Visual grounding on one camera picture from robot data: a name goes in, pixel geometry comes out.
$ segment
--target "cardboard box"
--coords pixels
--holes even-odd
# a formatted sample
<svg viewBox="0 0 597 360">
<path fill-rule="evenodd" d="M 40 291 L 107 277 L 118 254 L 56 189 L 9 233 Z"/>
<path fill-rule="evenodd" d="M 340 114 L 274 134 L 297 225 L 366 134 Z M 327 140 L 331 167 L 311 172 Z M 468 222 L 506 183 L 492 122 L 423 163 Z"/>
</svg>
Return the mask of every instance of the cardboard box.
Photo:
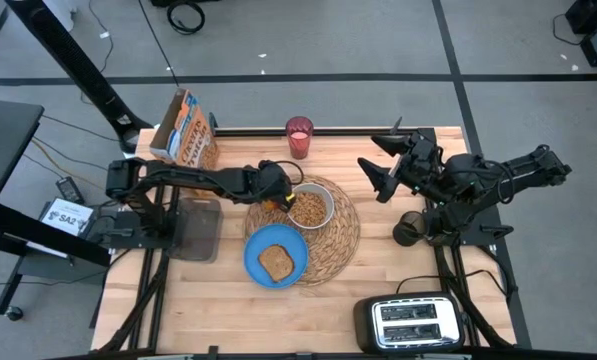
<svg viewBox="0 0 597 360">
<path fill-rule="evenodd" d="M 191 91 L 178 89 L 149 146 L 158 159 L 177 165 L 214 170 L 218 145 Z"/>
</svg>

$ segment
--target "black table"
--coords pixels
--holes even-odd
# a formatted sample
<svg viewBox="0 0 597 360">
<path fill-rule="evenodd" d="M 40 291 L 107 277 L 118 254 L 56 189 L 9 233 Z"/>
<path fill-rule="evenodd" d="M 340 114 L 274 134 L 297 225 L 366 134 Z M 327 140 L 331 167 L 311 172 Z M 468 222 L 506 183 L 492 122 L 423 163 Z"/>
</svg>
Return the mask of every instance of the black table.
<svg viewBox="0 0 597 360">
<path fill-rule="evenodd" d="M 43 111 L 39 105 L 0 101 L 0 192 L 38 128 Z M 75 266 L 62 258 L 29 249 L 26 240 L 76 258 L 71 264 Z M 109 266 L 110 260 L 107 249 L 54 229 L 2 204 L 0 251 L 20 256 L 8 285 L 2 291 L 0 314 L 4 314 L 9 306 L 23 275 L 69 281 L 99 272 Z"/>
</svg>

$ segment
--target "blue plate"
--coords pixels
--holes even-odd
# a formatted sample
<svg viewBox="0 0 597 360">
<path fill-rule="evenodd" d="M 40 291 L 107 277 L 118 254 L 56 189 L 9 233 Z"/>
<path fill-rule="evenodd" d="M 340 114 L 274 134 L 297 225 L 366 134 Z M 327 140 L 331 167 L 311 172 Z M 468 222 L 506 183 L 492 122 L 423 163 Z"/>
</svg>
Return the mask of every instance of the blue plate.
<svg viewBox="0 0 597 360">
<path fill-rule="evenodd" d="M 280 282 L 273 282 L 260 262 L 258 255 L 271 245 L 284 247 L 294 261 L 294 272 Z M 287 225 L 271 224 L 258 229 L 245 245 L 245 269 L 258 284 L 270 289 L 282 289 L 295 283 L 307 270 L 309 250 L 300 233 Z"/>
</svg>

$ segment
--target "cereal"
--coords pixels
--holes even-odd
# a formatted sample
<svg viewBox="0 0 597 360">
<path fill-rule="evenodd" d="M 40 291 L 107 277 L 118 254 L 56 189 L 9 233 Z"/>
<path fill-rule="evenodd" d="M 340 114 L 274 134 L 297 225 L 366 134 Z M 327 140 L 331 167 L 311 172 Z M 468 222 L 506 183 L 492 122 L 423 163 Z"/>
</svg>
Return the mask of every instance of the cereal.
<svg viewBox="0 0 597 360">
<path fill-rule="evenodd" d="M 300 225 L 318 226 L 325 222 L 327 207 L 320 194 L 300 192 L 296 194 L 296 202 L 289 214 Z"/>
</svg>

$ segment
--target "bowl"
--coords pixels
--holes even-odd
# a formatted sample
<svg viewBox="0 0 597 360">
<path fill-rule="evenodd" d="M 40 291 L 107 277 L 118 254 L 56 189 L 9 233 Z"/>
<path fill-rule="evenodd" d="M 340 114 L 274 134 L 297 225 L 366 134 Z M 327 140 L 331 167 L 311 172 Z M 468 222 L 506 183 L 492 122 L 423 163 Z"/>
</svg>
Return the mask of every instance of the bowl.
<svg viewBox="0 0 597 360">
<path fill-rule="evenodd" d="M 279 282 L 274 282 L 258 261 L 260 253 L 271 245 L 284 247 L 294 261 L 294 271 Z M 309 249 L 307 242 L 296 229 L 284 224 L 271 224 L 258 229 L 249 237 L 245 244 L 243 260 L 247 274 L 258 285 L 268 289 L 283 289 L 298 281 L 307 270 Z"/>
<path fill-rule="evenodd" d="M 304 192 L 319 194 L 320 196 L 322 196 L 323 200 L 325 200 L 325 213 L 326 213 L 325 221 L 318 226 L 305 226 L 305 225 L 298 223 L 296 220 L 294 220 L 293 217 L 291 217 L 291 211 L 289 213 L 287 213 L 287 215 L 289 215 L 289 218 L 291 219 L 291 221 L 294 224 L 296 224 L 296 226 L 298 226 L 302 229 L 314 230 L 314 229 L 318 229 L 318 228 L 325 226 L 329 222 L 329 220 L 331 220 L 331 218 L 334 217 L 334 197 L 331 196 L 331 193 L 329 192 L 329 190 L 325 189 L 324 187 L 322 187 L 318 184 L 307 183 L 307 184 L 300 184 L 300 185 L 294 187 L 295 194 L 304 193 Z"/>
</svg>

